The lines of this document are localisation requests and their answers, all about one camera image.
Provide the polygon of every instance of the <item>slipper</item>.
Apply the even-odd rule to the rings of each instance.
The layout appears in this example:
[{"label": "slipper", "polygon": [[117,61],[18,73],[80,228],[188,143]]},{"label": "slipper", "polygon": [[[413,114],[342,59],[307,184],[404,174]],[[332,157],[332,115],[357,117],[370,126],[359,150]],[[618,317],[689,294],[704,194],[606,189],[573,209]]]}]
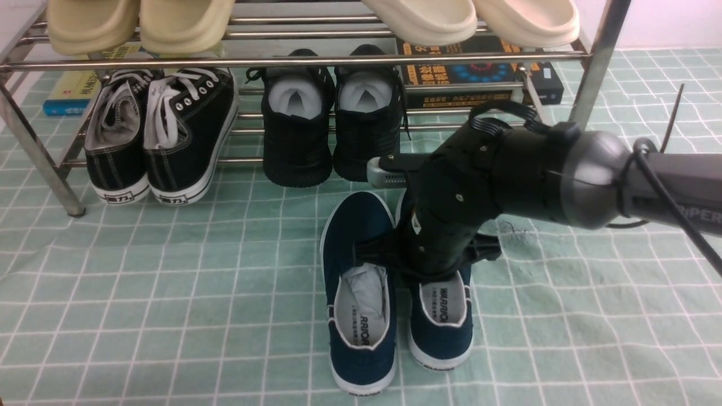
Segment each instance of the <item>slipper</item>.
[{"label": "slipper", "polygon": [[574,0],[474,0],[479,18],[520,47],[553,48],[579,37]]},{"label": "slipper", "polygon": [[197,53],[223,39],[235,0],[142,0],[140,37],[155,53]]},{"label": "slipper", "polygon": [[135,33],[139,10],[140,0],[50,0],[50,43],[62,55],[115,48]]},{"label": "slipper", "polygon": [[477,31],[471,0],[361,0],[402,40],[419,46],[444,46]]}]

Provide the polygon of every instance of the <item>shoe rack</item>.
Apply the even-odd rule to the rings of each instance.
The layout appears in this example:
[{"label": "shoe rack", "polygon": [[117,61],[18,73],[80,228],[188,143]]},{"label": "shoe rack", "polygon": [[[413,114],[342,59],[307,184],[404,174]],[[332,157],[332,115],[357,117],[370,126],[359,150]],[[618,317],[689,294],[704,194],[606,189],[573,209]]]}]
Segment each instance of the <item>shoe rack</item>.
[{"label": "shoe rack", "polygon": [[[239,58],[218,58],[218,59],[152,59],[152,60],[103,60],[102,54],[91,55],[90,60],[85,61],[26,61],[28,53],[35,44],[48,43],[46,29],[48,23],[44,20],[42,9],[27,23],[25,28],[18,32],[13,43],[4,50],[0,50],[0,117],[3,118],[10,131],[15,135],[20,146],[27,153],[28,157],[44,177],[55,197],[62,203],[68,215],[81,217],[85,213],[85,207],[79,201],[78,196],[68,185],[66,178],[73,168],[86,166],[84,160],[78,159],[83,147],[84,131],[95,101],[91,101],[89,108],[80,121],[80,128],[77,136],[70,142],[61,154],[58,161],[55,161],[45,149],[37,133],[30,125],[17,102],[13,99],[12,89],[7,87],[8,80],[15,72],[26,74],[33,71],[76,71],[96,70],[100,77],[104,72],[112,69],[159,69],[159,68],[189,68],[203,66],[218,66],[227,68],[248,68],[258,66],[339,66],[339,65],[407,65],[407,64],[480,64],[480,63],[517,63],[530,64],[537,61],[579,61],[584,68],[579,91],[574,100],[570,114],[570,121],[576,121],[582,127],[586,126],[591,115],[594,102],[597,98],[601,83],[612,58],[612,52],[617,43],[619,32],[622,29],[627,10],[632,0],[607,0],[602,14],[599,30],[596,33],[593,44],[587,49],[580,40],[572,44],[571,51],[534,51],[523,50],[521,53],[466,53],[450,56],[338,56],[338,57],[277,57],[269,59],[239,59]],[[333,17],[233,17],[225,40],[310,40],[310,39],[338,39],[338,38],[393,38],[393,33],[387,28],[369,28],[365,30],[349,29],[345,25],[355,26],[363,24],[380,24],[381,21],[372,14],[348,15]],[[283,25],[292,29],[273,31],[243,31],[244,27],[258,25]],[[319,25],[337,27],[334,29],[318,29]],[[477,35],[494,35],[484,25],[477,29]],[[521,101],[523,90],[526,89],[531,96],[534,105],[539,112],[539,118],[545,121],[544,112],[539,102],[539,97],[531,83],[530,76],[525,69],[519,69],[519,75],[514,82],[478,84],[473,85],[478,90],[509,90],[512,89],[512,98]],[[452,90],[453,85],[441,86],[440,90]],[[407,92],[415,92],[418,89],[408,87]],[[243,89],[241,95],[258,94],[258,90]],[[468,109],[414,109],[409,110],[410,116],[423,115],[464,115]],[[232,135],[262,136],[262,128],[246,128],[244,121],[259,119],[261,114],[257,112],[240,112],[236,128]],[[410,131],[453,131],[458,128],[457,124],[423,124],[410,126]],[[221,157],[219,165],[258,164],[262,157]]]}]

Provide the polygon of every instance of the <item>blue slip-on shoe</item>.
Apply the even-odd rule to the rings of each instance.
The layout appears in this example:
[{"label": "blue slip-on shoe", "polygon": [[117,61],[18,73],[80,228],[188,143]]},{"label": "blue slip-on shoe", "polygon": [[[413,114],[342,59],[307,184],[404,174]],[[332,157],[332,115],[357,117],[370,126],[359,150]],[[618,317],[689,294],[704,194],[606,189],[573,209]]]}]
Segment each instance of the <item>blue slip-on shoe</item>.
[{"label": "blue slip-on shoe", "polygon": [[386,388],[396,375],[396,292],[385,268],[353,266],[356,241],[393,230],[377,195],[361,191],[344,199],[321,234],[321,261],[331,336],[331,372],[356,396]]},{"label": "blue slip-on shoe", "polygon": [[[404,192],[396,208],[396,222],[413,208]],[[419,282],[403,276],[411,297],[409,350],[416,361],[434,371],[449,371],[471,355],[471,267],[440,282]]]}]

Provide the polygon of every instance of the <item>cable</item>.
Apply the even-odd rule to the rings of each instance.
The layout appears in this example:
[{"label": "cable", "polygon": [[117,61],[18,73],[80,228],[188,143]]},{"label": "cable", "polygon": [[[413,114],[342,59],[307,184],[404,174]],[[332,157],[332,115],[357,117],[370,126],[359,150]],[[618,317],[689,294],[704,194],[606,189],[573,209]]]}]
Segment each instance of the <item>cable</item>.
[{"label": "cable", "polygon": [[647,164],[646,151],[642,148],[635,149],[634,158],[637,166],[642,171],[644,177],[647,179],[647,182],[649,182],[649,185],[652,186],[652,189],[654,189],[655,193],[657,193],[657,196],[662,201],[662,203],[664,203],[669,213],[674,216],[675,220],[677,220],[679,227],[684,231],[685,234],[687,234],[687,237],[692,240],[697,249],[702,252],[702,255],[712,265],[712,268],[714,268],[714,270],[717,271],[720,276],[722,276],[722,258],[720,258],[719,254],[717,254],[715,249],[712,248],[712,246],[707,242],[707,240],[702,237],[702,234],[690,222],[690,219],[688,219],[686,216],[684,216],[684,214],[682,214],[681,211],[679,211],[677,203],[674,202],[674,199],[669,194],[667,189],[664,188],[664,185],[659,180],[659,177],[657,177],[654,171]]},{"label": "cable", "polygon": [[[682,92],[684,91],[684,83],[682,83],[679,86],[679,90],[677,91],[677,98],[674,101],[674,107],[672,108],[672,114],[669,115],[669,123],[667,124],[667,131],[664,133],[664,139],[662,139],[662,146],[659,148],[659,152],[664,154],[664,151],[667,149],[667,144],[669,143],[669,139],[672,136],[672,130],[674,129],[674,120],[677,119],[677,111],[679,110],[679,102],[682,101]],[[611,228],[614,230],[629,230],[630,228],[637,228],[642,227],[643,225],[647,225],[649,222],[647,220],[639,220],[635,221],[633,223],[610,223],[607,224],[607,228]]]}]

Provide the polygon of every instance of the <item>book cover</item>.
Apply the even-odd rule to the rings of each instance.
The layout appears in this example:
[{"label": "book cover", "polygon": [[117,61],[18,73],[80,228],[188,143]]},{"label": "book cover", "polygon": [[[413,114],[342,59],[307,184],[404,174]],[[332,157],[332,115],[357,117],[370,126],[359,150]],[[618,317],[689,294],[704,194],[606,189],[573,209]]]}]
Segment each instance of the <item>book cover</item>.
[{"label": "book cover", "polygon": [[[140,46],[119,46],[103,52],[106,59],[123,59],[141,50]],[[87,60],[87,56],[78,59]],[[81,116],[91,99],[100,91],[95,71],[64,72],[43,103],[47,116]]]},{"label": "book cover", "polygon": [[[460,53],[519,53],[498,37],[482,35],[449,46],[413,46],[400,39],[396,47],[401,55],[453,55]],[[477,105],[487,100],[509,100],[512,90],[478,90],[477,83],[512,82],[518,64],[457,64],[457,65],[406,65],[401,67],[404,84],[409,91],[409,108],[457,108]],[[554,105],[562,102],[564,86],[551,63],[533,63],[531,82],[541,104]],[[439,89],[440,85],[470,85],[453,90]],[[523,102],[531,105],[531,98],[524,90]]]}]

